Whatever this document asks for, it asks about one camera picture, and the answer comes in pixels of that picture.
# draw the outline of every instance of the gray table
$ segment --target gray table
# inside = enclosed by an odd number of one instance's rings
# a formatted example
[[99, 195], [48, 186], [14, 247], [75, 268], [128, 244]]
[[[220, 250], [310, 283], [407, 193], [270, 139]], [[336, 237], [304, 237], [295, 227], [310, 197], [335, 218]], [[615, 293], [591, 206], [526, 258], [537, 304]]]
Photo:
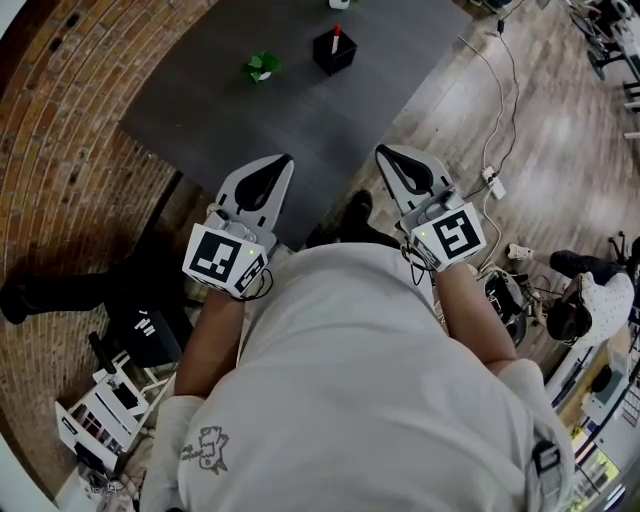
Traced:
[[[211, 192], [251, 160], [292, 155], [275, 233], [297, 250], [469, 20], [451, 0], [362, 0], [347, 11], [326, 0], [220, 0], [156, 68], [122, 125]], [[336, 23], [358, 52], [327, 77], [311, 46]], [[255, 85], [240, 68], [261, 50], [285, 69]]]

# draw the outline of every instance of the graphic print on shirt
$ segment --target graphic print on shirt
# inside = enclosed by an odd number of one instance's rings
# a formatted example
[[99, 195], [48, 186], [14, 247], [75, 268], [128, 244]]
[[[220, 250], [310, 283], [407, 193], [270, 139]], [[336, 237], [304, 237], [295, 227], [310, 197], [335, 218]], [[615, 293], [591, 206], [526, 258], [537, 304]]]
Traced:
[[229, 441], [229, 436], [222, 432], [220, 427], [203, 427], [198, 436], [199, 450], [195, 450], [192, 444], [182, 449], [180, 460], [189, 461], [199, 459], [202, 469], [210, 469], [216, 475], [219, 471], [227, 471], [227, 466], [222, 458], [222, 449]]

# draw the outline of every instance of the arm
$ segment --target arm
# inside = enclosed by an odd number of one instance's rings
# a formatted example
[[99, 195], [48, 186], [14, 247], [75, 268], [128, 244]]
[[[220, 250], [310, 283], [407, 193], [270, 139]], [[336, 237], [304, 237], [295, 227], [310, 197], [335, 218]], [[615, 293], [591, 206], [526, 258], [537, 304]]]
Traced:
[[175, 395], [208, 397], [235, 368], [244, 302], [209, 291], [176, 375]]
[[452, 338], [496, 375], [516, 360], [511, 336], [466, 263], [437, 273], [436, 288]]

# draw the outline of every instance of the electronic device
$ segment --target electronic device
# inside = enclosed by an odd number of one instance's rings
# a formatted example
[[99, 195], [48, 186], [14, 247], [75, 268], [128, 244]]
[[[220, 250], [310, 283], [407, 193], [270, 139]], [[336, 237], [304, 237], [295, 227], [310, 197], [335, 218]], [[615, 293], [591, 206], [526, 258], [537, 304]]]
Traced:
[[252, 285], [277, 244], [272, 229], [293, 169], [293, 158], [275, 155], [232, 172], [204, 224], [193, 226], [182, 271], [237, 299], [257, 298]]
[[402, 214], [399, 226], [428, 268], [442, 271], [486, 246], [474, 206], [464, 202], [437, 158], [384, 144], [375, 156]]

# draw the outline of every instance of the cable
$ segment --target cable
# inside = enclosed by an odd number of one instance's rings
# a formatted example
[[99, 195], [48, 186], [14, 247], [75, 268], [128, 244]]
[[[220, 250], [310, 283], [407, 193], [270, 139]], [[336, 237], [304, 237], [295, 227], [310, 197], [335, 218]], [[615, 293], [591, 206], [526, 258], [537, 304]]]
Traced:
[[484, 218], [487, 219], [489, 221], [489, 224], [491, 224], [495, 228], [495, 230], [498, 232], [498, 239], [496, 240], [496, 243], [493, 245], [493, 249], [491, 249], [491, 252], [484, 259], [484, 261], [482, 262], [482, 265], [480, 265], [480, 272], [482, 272], [486, 264], [491, 259], [491, 256], [493, 256], [493, 253], [496, 252], [498, 245], [500, 245], [500, 242], [502, 241], [502, 231], [500, 231], [500, 228], [498, 227], [498, 225], [495, 222], [493, 222], [493, 219], [489, 217], [489, 215], [487, 215], [487, 200], [489, 199], [490, 195], [491, 195], [491, 190], [487, 191], [487, 194], [484, 196], [484, 200], [482, 201], [482, 215], [484, 215]]
[[[270, 283], [269, 283], [269, 287], [267, 288], [267, 290], [264, 293], [261, 293], [262, 289], [264, 288], [264, 284], [265, 284], [265, 280], [264, 280], [264, 273], [265, 272], [267, 272], [269, 274]], [[265, 268], [262, 271], [262, 273], [260, 274], [260, 288], [258, 288], [258, 291], [256, 292], [256, 294], [251, 296], [251, 297], [236, 298], [235, 300], [237, 300], [238, 302], [251, 302], [252, 300], [258, 300], [258, 299], [261, 299], [264, 296], [266, 296], [267, 293], [269, 293], [271, 291], [271, 288], [273, 288], [273, 274], [271, 273], [271, 271], [268, 268]]]
[[[433, 267], [429, 265], [429, 262], [426, 260], [426, 258], [417, 249], [412, 247], [408, 241], [406, 245], [400, 247], [400, 253], [402, 254], [402, 257], [409, 262], [409, 265], [411, 265], [411, 280], [413, 281], [413, 284], [415, 286], [420, 286], [422, 278], [424, 277], [424, 273], [432, 272], [434, 270]], [[419, 265], [418, 263], [416, 263], [411, 258], [411, 255], [418, 256], [422, 260], [423, 265]], [[414, 269], [416, 268], [420, 270], [420, 277], [418, 279], [416, 279], [416, 275], [414, 272]]]
[[478, 50], [476, 50], [473, 46], [471, 46], [464, 37], [458, 36], [458, 39], [460, 39], [464, 44], [466, 44], [469, 48], [471, 48], [483, 61], [487, 63], [487, 66], [489, 66], [489, 69], [491, 70], [491, 74], [493, 75], [493, 78], [496, 79], [496, 82], [498, 82], [498, 88], [500, 89], [500, 115], [498, 116], [498, 119], [496, 119], [496, 126], [493, 129], [493, 133], [489, 135], [489, 138], [487, 139], [487, 142], [485, 142], [484, 148], [482, 149], [482, 168], [486, 169], [487, 168], [487, 147], [489, 146], [489, 142], [491, 142], [491, 139], [493, 139], [496, 133], [498, 133], [500, 121], [502, 120], [502, 115], [504, 114], [504, 95], [502, 92], [502, 82], [500, 82], [498, 75], [496, 75], [496, 72], [493, 70], [493, 67], [491, 67], [491, 64], [484, 57], [484, 55], [482, 55]]
[[516, 144], [516, 139], [518, 138], [518, 130], [516, 129], [516, 113], [518, 112], [518, 99], [520, 98], [520, 84], [518, 83], [518, 79], [516, 78], [516, 61], [514, 60], [513, 54], [511, 53], [511, 50], [507, 46], [507, 43], [502, 38], [502, 34], [500, 34], [500, 41], [502, 41], [502, 44], [505, 50], [507, 50], [507, 53], [509, 54], [509, 58], [511, 59], [511, 70], [513, 72], [513, 82], [516, 84], [516, 99], [513, 102], [513, 112], [511, 114], [511, 125], [513, 126], [513, 140], [511, 141], [511, 145], [509, 146], [509, 151], [507, 151], [507, 154], [502, 157], [502, 160], [500, 160], [500, 165], [498, 166], [498, 170], [496, 171], [495, 176], [497, 176], [498, 174], [500, 174], [500, 172], [502, 172], [502, 165], [504, 164], [504, 161], [509, 157], [509, 155], [513, 151], [513, 147]]
[[500, 18], [501, 21], [506, 20], [509, 16], [511, 16], [511, 14], [513, 13], [513, 11], [515, 11], [518, 7], [520, 7], [522, 4], [524, 3], [524, 0], [520, 0], [520, 2], [518, 3], [518, 5], [516, 5], [513, 9], [511, 9], [507, 14], [504, 15], [504, 18]]
[[471, 193], [467, 194], [466, 196], [464, 196], [464, 197], [462, 198], [462, 199], [463, 199], [463, 201], [466, 201], [467, 199], [469, 199], [470, 197], [475, 196], [476, 194], [479, 194], [479, 193], [480, 193], [480, 192], [482, 192], [486, 187], [487, 187], [487, 185], [486, 185], [486, 183], [485, 183], [481, 188], [479, 188], [479, 189], [478, 189], [478, 190], [476, 190], [475, 192], [471, 192]]

